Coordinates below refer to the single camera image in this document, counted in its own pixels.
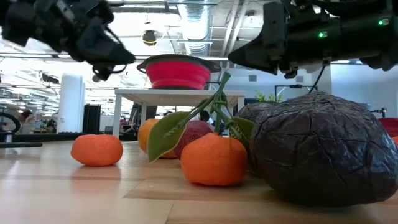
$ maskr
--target orange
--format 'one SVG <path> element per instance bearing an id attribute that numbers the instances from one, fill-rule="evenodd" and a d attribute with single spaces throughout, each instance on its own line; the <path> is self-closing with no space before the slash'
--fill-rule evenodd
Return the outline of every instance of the orange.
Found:
<path id="1" fill-rule="evenodd" d="M 398 136 L 393 137 L 392 140 L 394 140 L 394 142 L 398 145 Z"/>
<path id="2" fill-rule="evenodd" d="M 73 142 L 70 155 L 86 166 L 110 166 L 117 163 L 123 154 L 120 140 L 113 135 L 87 134 Z"/>
<path id="3" fill-rule="evenodd" d="M 149 138 L 149 133 L 152 129 L 152 127 L 159 121 L 159 119 L 148 119 L 142 124 L 139 129 L 138 129 L 138 145 L 144 153 L 147 153 L 147 144 L 148 144 L 148 138 Z M 175 155 L 174 151 L 171 150 L 170 152 L 164 154 L 160 158 L 163 159 L 175 159 L 177 156 Z"/>
<path id="4" fill-rule="evenodd" d="M 193 184 L 227 186 L 240 183 L 246 175 L 248 159 L 236 139 L 209 133 L 185 146 L 181 168 Z"/>

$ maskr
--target wooden surface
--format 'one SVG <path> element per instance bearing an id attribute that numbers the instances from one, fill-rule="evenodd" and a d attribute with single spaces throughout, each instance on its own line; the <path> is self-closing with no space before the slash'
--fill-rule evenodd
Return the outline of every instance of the wooden surface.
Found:
<path id="1" fill-rule="evenodd" d="M 1 224 L 398 223 L 398 195 L 349 208 L 285 203 L 261 180 L 211 188 L 186 183 L 178 160 L 146 162 L 124 143 L 117 166 L 83 167 L 72 142 L 0 149 Z"/>

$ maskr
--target cable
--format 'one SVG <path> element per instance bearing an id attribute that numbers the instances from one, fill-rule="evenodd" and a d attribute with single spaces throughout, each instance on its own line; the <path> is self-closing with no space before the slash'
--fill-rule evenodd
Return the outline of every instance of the cable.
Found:
<path id="1" fill-rule="evenodd" d="M 121 40 L 119 39 L 119 37 L 118 37 L 108 26 L 105 27 L 105 30 L 108 31 L 108 32 L 116 39 L 116 41 L 117 41 L 120 45 L 122 45 L 122 46 L 124 47 L 123 42 L 121 42 Z M 127 65 L 124 65 L 124 67 L 123 67 L 122 69 L 116 70 L 116 71 L 112 71 L 111 73 L 112 73 L 112 74 L 121 73 L 121 72 L 125 71 L 126 68 L 127 68 Z M 94 69 L 94 67 L 93 67 L 93 73 L 94 73 L 95 75 L 98 74 L 98 71 L 96 71 L 96 70 Z"/>
<path id="2" fill-rule="evenodd" d="M 317 86 L 317 84 L 318 84 L 318 82 L 319 82 L 319 79 L 321 78 L 322 73 L 323 73 L 323 71 L 324 71 L 325 68 L 326 68 L 326 66 L 322 66 L 321 72 L 319 73 L 318 78 L 317 78 L 317 80 L 315 81 L 315 83 L 313 84 L 313 86 L 312 86 L 312 88 L 311 88 L 311 90 L 310 90 L 309 93 L 311 93 L 311 92 L 313 91 L 313 89 L 315 89 L 315 87 Z"/>
<path id="3" fill-rule="evenodd" d="M 12 130 L 11 132 L 16 133 L 16 132 L 21 128 L 21 123 L 20 123 L 20 122 L 18 121 L 18 119 L 15 118 L 13 115 L 0 112 L 0 116 L 3 116 L 3 117 L 5 117 L 5 118 L 10 119 L 10 120 L 15 124 L 14 130 Z"/>
<path id="4" fill-rule="evenodd" d="M 125 2 L 121 2 L 121 3 L 110 3 L 108 2 L 108 4 L 111 7 L 121 7 L 121 6 L 128 6 L 128 5 L 139 5 L 139 4 L 153 4 L 153 3 L 162 3 L 165 1 L 144 1 L 144 2 L 129 2 L 129 3 L 125 3 Z"/>

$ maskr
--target ceiling duct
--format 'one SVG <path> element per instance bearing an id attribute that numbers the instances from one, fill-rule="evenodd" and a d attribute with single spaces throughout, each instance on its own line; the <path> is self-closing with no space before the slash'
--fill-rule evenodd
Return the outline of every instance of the ceiling duct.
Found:
<path id="1" fill-rule="evenodd" d="M 200 4 L 181 4 L 178 5 L 177 8 L 182 18 L 183 38 L 197 41 L 207 40 L 208 29 L 210 26 L 211 7 Z M 208 56 L 209 49 L 209 43 L 185 43 L 185 50 L 188 55 Z"/>
<path id="2" fill-rule="evenodd" d="M 115 13 L 162 13 L 162 14 L 176 14 L 179 15 L 176 6 L 169 6 L 166 2 L 164 5 L 159 3 L 148 3 L 143 5 L 130 4 L 126 7 L 112 7 L 112 12 Z"/>
<path id="3" fill-rule="evenodd" d="M 25 95 L 25 96 L 33 96 L 33 97 L 41 97 L 41 98 L 50 98 L 50 97 L 55 96 L 54 93 L 32 90 L 32 89 L 27 89 L 27 88 L 10 87 L 10 88 L 7 88 L 7 90 L 15 95 Z"/>
<path id="4" fill-rule="evenodd" d="M 46 96 L 35 94 L 35 93 L 29 93 L 28 96 L 31 96 L 31 97 L 34 97 L 34 98 L 40 98 L 40 99 L 47 99 L 48 98 Z"/>

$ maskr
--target ceiling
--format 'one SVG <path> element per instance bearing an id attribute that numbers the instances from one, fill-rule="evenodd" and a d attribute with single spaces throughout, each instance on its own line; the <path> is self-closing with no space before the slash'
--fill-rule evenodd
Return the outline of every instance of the ceiling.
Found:
<path id="1" fill-rule="evenodd" d="M 234 44 L 234 49 L 246 44 L 255 38 L 262 26 L 262 4 L 264 1 L 251 1 L 247 5 L 250 16 L 245 16 L 239 30 L 239 41 Z M 226 35 L 228 20 L 233 6 L 232 0 L 220 0 L 216 6 L 211 7 L 210 16 L 210 54 L 208 56 L 221 56 L 221 49 Z M 121 39 L 125 48 L 135 55 L 158 54 L 185 54 L 182 20 L 177 14 L 162 13 L 114 13 L 115 19 L 109 25 L 113 32 Z M 157 44 L 149 47 L 142 41 L 145 30 L 155 30 Z M 63 59 L 37 60 L 24 58 L 24 54 L 54 53 L 45 44 L 30 39 L 26 47 L 0 40 L 1 53 L 14 53 L 21 58 L 0 57 L 0 103 L 14 103 L 28 107 L 37 107 L 38 113 L 52 114 L 57 112 L 60 85 L 44 82 L 43 74 L 61 81 L 63 73 L 82 74 L 86 85 L 86 103 L 101 104 L 104 113 L 113 112 L 114 88 L 150 88 L 150 81 L 145 74 L 137 71 L 136 65 L 127 67 L 125 72 L 112 75 L 108 81 L 95 83 L 92 81 L 91 66 L 87 63 L 76 63 Z M 124 99 L 122 112 L 129 114 L 132 102 Z"/>

